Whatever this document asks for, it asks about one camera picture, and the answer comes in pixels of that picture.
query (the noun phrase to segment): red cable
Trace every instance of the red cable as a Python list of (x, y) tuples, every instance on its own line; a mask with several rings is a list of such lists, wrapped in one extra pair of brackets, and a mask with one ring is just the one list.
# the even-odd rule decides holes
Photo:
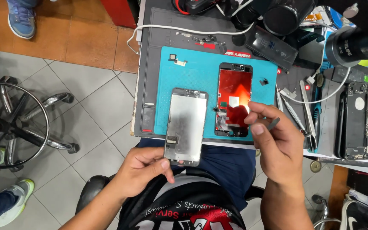
[(177, 7), (178, 11), (180, 11), (180, 13), (185, 14), (185, 15), (190, 14), (190, 13), (185, 12), (185, 11), (183, 11), (182, 9), (180, 9), (180, 6), (178, 5), (178, 1), (179, 1), (179, 0), (175, 0), (175, 6)]

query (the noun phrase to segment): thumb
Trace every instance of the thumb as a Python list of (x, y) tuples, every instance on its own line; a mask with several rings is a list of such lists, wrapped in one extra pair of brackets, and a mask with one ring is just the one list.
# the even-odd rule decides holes
[(279, 149), (266, 126), (257, 122), (251, 126), (251, 132), (253, 141), (258, 144), (261, 153), (268, 157), (276, 157), (279, 153)]
[(161, 159), (145, 168), (142, 168), (141, 173), (146, 182), (149, 182), (151, 179), (164, 173), (168, 168), (170, 168), (169, 160)]

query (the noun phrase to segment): person's right hand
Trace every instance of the person's right hand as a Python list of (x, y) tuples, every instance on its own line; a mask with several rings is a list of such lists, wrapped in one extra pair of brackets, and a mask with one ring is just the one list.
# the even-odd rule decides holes
[[(251, 112), (244, 122), (252, 124), (255, 148), (262, 153), (260, 163), (263, 172), (270, 180), (283, 187), (303, 188), (303, 134), (273, 105), (249, 102), (248, 107)], [(279, 123), (268, 131), (266, 127), (276, 118), (280, 118)]]

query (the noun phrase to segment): blue silicone mat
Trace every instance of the blue silicone mat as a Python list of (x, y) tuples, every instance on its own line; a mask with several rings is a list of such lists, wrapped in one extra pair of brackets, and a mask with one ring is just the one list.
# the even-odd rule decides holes
[[(170, 54), (177, 55), (179, 61), (186, 60), (185, 67), (168, 61)], [(208, 93), (204, 138), (252, 141), (251, 133), (245, 138), (221, 137), (214, 133), (216, 113), (213, 108), (217, 106), (218, 71), (222, 62), (251, 65), (253, 68), (251, 100), (273, 104), (278, 66), (272, 62), (165, 46), (161, 49), (155, 134), (166, 135), (171, 90), (174, 87), (180, 87)], [(262, 86), (259, 81), (265, 78), (268, 79), (269, 84)]]

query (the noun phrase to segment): black t-shirt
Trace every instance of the black t-shirt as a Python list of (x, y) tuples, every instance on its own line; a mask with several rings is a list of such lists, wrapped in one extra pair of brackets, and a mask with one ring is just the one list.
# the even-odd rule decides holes
[(160, 196), (166, 182), (164, 176), (156, 177), (141, 194), (126, 200), (118, 229), (245, 230), (232, 198), (217, 183), (190, 182)]

